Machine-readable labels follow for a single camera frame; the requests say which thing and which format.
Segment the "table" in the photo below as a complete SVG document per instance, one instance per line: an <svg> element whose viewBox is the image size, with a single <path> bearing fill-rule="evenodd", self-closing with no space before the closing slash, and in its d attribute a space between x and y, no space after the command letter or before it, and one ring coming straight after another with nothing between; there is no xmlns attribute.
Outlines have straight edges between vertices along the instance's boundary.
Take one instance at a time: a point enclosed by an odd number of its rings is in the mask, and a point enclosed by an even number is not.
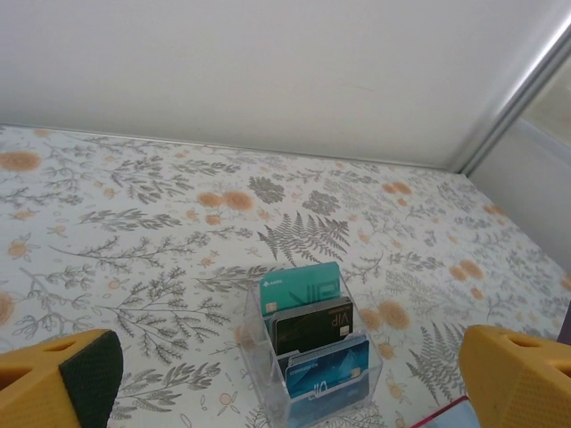
<svg viewBox="0 0 571 428"><path fill-rule="evenodd" d="M245 290L337 261L384 369L331 427L406 427L464 393L473 324L553 338L566 276L461 176L67 131L0 131L0 352L120 336L111 428L267 425L236 343Z"/></svg>

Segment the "white wall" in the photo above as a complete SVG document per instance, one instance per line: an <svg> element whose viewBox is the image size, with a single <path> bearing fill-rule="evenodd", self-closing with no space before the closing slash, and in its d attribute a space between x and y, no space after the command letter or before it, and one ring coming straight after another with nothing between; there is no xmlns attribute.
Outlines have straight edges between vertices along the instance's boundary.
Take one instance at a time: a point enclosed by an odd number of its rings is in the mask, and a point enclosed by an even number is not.
<svg viewBox="0 0 571 428"><path fill-rule="evenodd" d="M470 179L571 272L571 148L519 119Z"/></svg>
<svg viewBox="0 0 571 428"><path fill-rule="evenodd" d="M570 0L4 1L0 122L445 167Z"/></svg>

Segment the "blue card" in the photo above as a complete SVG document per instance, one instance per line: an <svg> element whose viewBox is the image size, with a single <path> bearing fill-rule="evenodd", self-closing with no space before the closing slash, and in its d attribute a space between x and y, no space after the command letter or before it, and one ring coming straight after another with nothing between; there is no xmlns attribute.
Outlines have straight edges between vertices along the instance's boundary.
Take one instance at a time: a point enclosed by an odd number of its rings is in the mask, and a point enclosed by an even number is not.
<svg viewBox="0 0 571 428"><path fill-rule="evenodd" d="M261 315L341 296L339 265L319 265L268 272L260 281Z"/></svg>
<svg viewBox="0 0 571 428"><path fill-rule="evenodd" d="M359 380L347 383L328 394L295 401L291 406L287 428L300 428L312 424L337 410L358 403L368 396L368 392L368 372L366 372Z"/></svg>
<svg viewBox="0 0 571 428"><path fill-rule="evenodd" d="M285 385L292 399L312 391L319 396L360 377L367 369L368 340L362 335L291 358L285 370Z"/></svg>

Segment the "yellow plastic block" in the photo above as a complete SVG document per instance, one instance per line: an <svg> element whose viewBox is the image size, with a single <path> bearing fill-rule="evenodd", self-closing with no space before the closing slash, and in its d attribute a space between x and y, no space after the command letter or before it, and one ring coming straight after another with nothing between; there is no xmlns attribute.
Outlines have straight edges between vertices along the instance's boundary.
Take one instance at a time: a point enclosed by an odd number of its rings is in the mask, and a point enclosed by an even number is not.
<svg viewBox="0 0 571 428"><path fill-rule="evenodd" d="M571 346L475 325L459 368L482 428L571 427Z"/></svg>
<svg viewBox="0 0 571 428"><path fill-rule="evenodd" d="M104 352L114 356L114 369L110 361L100 358ZM120 359L119 380L117 365ZM0 426L2 428L78 428L104 426L111 411L108 404L119 388L122 373L122 355L119 340L109 330L92 330L73 334L51 342L15 350L0 355ZM102 392L102 384L107 383ZM93 385L98 388L101 402L86 403L92 391L82 391ZM109 407L103 418L88 420L90 406L97 411Z"/></svg>

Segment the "card holder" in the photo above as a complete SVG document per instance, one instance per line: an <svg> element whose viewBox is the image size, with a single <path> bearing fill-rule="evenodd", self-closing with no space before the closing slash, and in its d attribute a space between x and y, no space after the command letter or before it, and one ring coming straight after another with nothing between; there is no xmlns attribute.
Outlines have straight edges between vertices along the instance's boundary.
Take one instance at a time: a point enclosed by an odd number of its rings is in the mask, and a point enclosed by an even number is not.
<svg viewBox="0 0 571 428"><path fill-rule="evenodd" d="M258 286L254 286L248 290L241 325L240 350L252 378L258 400L272 423L271 426L276 428L305 428L334 416L351 413L371 403L383 362L343 279L341 279L341 296L348 297L353 305L352 333L337 343L306 352L293 351L278 357L274 351L273 338L270 337L268 329L271 317L262 317L261 314L260 289ZM356 351L357 347L362 349L365 346L363 343L368 346L368 363L364 365L367 367L366 369L350 370L349 378L340 384L335 382L328 382L327 384L318 376L310 378L308 382L317 379L315 384L311 387L304 385L305 390L302 391L305 393L294 398L290 396L285 377L290 359L297 365L296 367L299 366L300 369L305 370L308 369L308 365L310 366L313 359L324 356L326 358L330 355L329 347L343 348L345 344L348 346L355 345L355 348L352 346L351 348ZM332 364L331 366L340 367L341 365ZM341 373L347 372L341 368L339 370ZM325 373L323 377L326 380L338 379L339 374Z"/></svg>

